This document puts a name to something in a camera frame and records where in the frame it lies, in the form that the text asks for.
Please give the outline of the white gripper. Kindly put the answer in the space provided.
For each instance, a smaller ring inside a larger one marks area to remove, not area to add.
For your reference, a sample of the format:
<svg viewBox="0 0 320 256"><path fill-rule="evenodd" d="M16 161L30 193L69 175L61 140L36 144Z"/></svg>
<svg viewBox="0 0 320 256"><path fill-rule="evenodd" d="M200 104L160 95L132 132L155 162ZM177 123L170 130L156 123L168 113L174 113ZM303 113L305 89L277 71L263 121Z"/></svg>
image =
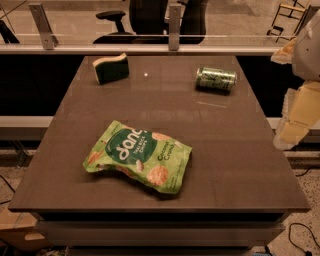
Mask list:
<svg viewBox="0 0 320 256"><path fill-rule="evenodd" d="M277 149L289 150L298 145L320 120L320 10L280 50L271 56L277 64L291 64L293 73L304 80L297 90L285 94L282 118L273 139Z"/></svg>

